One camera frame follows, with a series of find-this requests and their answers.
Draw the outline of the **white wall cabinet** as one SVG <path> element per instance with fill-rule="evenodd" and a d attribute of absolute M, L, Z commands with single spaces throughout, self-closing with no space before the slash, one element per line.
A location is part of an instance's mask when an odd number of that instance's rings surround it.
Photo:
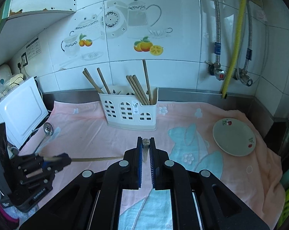
<path fill-rule="evenodd" d="M 6 0 L 0 8 L 0 65 L 34 36 L 76 11 L 76 0 Z"/>

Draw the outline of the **white microwave oven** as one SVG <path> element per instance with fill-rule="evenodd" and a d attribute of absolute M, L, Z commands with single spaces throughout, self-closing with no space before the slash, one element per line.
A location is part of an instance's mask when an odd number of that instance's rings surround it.
<path fill-rule="evenodd" d="M 18 149 L 47 115 L 33 77 L 0 99 L 0 124 L 5 123 L 7 140 Z"/>

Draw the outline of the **wall power socket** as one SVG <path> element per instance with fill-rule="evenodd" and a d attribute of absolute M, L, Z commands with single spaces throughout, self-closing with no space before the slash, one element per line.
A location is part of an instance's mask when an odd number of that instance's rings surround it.
<path fill-rule="evenodd" d="M 28 65 L 28 59 L 27 59 L 27 55 L 26 55 L 26 52 L 24 52 L 22 55 L 21 55 L 21 66 L 24 67 Z"/>

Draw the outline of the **steel angle valve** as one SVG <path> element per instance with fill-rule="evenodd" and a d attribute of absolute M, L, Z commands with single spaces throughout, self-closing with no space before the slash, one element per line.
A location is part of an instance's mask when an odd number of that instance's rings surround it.
<path fill-rule="evenodd" d="M 215 76 L 217 78 L 217 80 L 224 80 L 226 77 L 226 73 L 224 70 L 221 69 L 221 65 L 218 63 L 212 63 L 209 61 L 205 62 L 206 64 L 209 65 L 208 67 L 208 74 L 210 74 L 211 76 Z"/>
<path fill-rule="evenodd" d="M 248 76 L 245 69 L 237 69 L 234 78 L 240 81 L 243 85 L 250 87 L 253 84 L 253 80 Z"/>

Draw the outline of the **white plastic utensil holder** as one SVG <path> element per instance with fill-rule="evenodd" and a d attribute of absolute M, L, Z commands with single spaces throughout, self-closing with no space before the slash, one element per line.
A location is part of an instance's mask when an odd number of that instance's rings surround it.
<path fill-rule="evenodd" d="M 130 86 L 109 86 L 110 94 L 102 87 L 99 94 L 109 126 L 131 130 L 156 129 L 158 88 L 152 87 L 152 105 L 142 105 Z"/>

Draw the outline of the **wooden chopstick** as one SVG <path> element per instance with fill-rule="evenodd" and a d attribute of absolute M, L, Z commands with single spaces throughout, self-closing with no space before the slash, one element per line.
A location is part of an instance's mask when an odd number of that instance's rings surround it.
<path fill-rule="evenodd" d="M 103 83 L 103 85 L 104 85 L 104 88 L 105 88 L 107 94 L 111 94 L 111 92 L 110 92 L 110 90 L 109 90 L 109 87 L 108 87 L 108 85 L 107 85 L 107 83 L 106 83 L 106 80 L 104 79 L 104 76 L 103 76 L 103 74 L 102 74 L 102 71 L 101 71 L 101 69 L 100 69 L 99 67 L 97 68 L 97 72 L 98 72 L 98 74 L 99 74 L 99 76 L 100 76 L 100 79 L 101 79 L 101 81 L 102 81 L 102 83 Z"/>
<path fill-rule="evenodd" d="M 153 105 L 150 82 L 149 82 L 149 76 L 148 76 L 148 70 L 147 70 L 147 64 L 146 64 L 146 60 L 145 59 L 142 60 L 142 64 L 143 64 L 143 68 L 144 68 L 145 81 L 146 81 L 146 85 L 147 85 L 147 92 L 148 92 L 148 96 L 149 96 L 149 102 L 150 102 L 150 105 Z"/>
<path fill-rule="evenodd" d="M 123 156 L 116 157 L 95 157 L 95 158 L 70 158 L 70 157 L 44 157 L 44 161 L 71 161 L 71 162 L 94 162 L 104 160 L 123 159 Z"/>
<path fill-rule="evenodd" d="M 86 68 L 84 68 L 83 71 L 84 76 L 87 78 L 87 80 L 93 85 L 93 87 L 95 88 L 95 90 L 97 90 L 98 93 L 102 94 L 103 91 L 101 90 L 101 88 L 95 83 L 94 79 L 91 77 L 90 73 L 88 72 L 88 70 Z"/>
<path fill-rule="evenodd" d="M 145 95 L 145 92 L 144 92 L 144 90 L 142 88 L 142 85 L 140 85 L 140 82 L 138 81 L 137 76 L 133 75 L 132 78 L 133 78 L 133 80 L 134 80 L 134 82 L 135 82 L 135 84 L 136 84 L 136 86 L 137 86 L 137 88 L 138 88 L 138 90 L 140 92 L 140 95 L 143 98 L 143 101 L 145 102 L 145 105 L 150 105 L 150 102 L 149 102 L 147 96 Z"/>
<path fill-rule="evenodd" d="M 140 93 L 138 92 L 136 86 L 133 84 L 133 81 L 132 81 L 132 79 L 129 77 L 129 75 L 126 75 L 126 79 L 127 79 L 127 81 L 129 82 L 131 88 L 133 89 L 133 91 L 134 91 L 135 95 L 137 96 L 138 100 L 140 101 L 140 103 L 141 103 L 142 105 L 145 105 L 145 102 L 143 101 Z"/>
<path fill-rule="evenodd" d="M 138 94 L 140 95 L 144 105 L 149 105 L 149 102 L 147 102 L 147 98 L 145 97 L 142 87 L 138 84 L 138 81 L 136 81 L 135 77 L 130 75 L 129 76 L 131 82 L 133 83 L 134 87 L 136 88 Z"/>
<path fill-rule="evenodd" d="M 94 81 L 94 83 L 103 91 L 104 94 L 107 94 L 106 88 L 104 87 L 104 83 L 97 71 L 94 67 L 86 67 L 84 68 L 85 73 L 90 76 L 90 79 Z"/>

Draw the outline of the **steel slotted ladle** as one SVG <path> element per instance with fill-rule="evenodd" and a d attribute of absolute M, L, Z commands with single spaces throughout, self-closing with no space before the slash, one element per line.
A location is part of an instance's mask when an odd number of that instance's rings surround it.
<path fill-rule="evenodd" d="M 44 130 L 44 137 L 42 138 L 42 140 L 39 142 L 38 146 L 36 147 L 36 149 L 34 150 L 34 154 L 37 152 L 38 148 L 41 146 L 41 144 L 43 143 L 43 141 L 49 137 L 49 136 L 52 136 L 53 135 L 53 132 L 54 132 L 54 128 L 52 126 L 51 123 L 49 122 L 45 122 L 43 124 L 43 130 Z"/>

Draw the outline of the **pink towel with blue pattern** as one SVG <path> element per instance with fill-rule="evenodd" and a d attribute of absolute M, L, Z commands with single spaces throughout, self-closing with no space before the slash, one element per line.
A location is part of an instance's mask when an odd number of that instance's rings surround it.
<path fill-rule="evenodd" d="M 154 138 L 156 147 L 167 151 L 169 158 L 191 171 L 207 169 L 244 201 L 270 228 L 274 228 L 283 210 L 285 190 L 280 184 L 280 157 L 268 149 L 258 131 L 256 147 L 245 157 L 222 151 L 213 138 L 214 124 L 223 118 L 248 122 L 240 111 L 225 111 L 207 103 L 160 103 L 157 106 L 156 129 L 136 131 L 107 124 L 100 102 L 83 104 L 55 102 L 49 122 L 54 134 L 46 138 L 38 151 L 54 156 L 67 153 L 71 157 L 122 156 L 137 144 L 138 137 Z M 44 137 L 40 129 L 21 150 L 32 153 Z M 52 191 L 39 206 L 44 206 L 83 170 L 105 170 L 115 160 L 72 163 L 59 172 Z"/>

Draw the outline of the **small white plate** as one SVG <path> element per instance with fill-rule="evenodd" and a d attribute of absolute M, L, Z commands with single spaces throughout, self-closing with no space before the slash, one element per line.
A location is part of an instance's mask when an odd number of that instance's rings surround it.
<path fill-rule="evenodd" d="M 213 126 L 216 144 L 227 154 L 244 157 L 254 151 L 256 137 L 250 127 L 235 118 L 223 118 Z"/>

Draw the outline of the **white instruction label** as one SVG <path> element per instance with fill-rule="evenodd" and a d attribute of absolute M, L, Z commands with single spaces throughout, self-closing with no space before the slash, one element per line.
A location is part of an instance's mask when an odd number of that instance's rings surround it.
<path fill-rule="evenodd" d="M 40 54 L 41 53 L 41 44 L 39 42 L 39 37 L 36 37 L 25 48 L 26 48 L 26 56 L 27 56 L 28 60 L 30 60 L 33 57 L 35 57 L 38 54 Z"/>

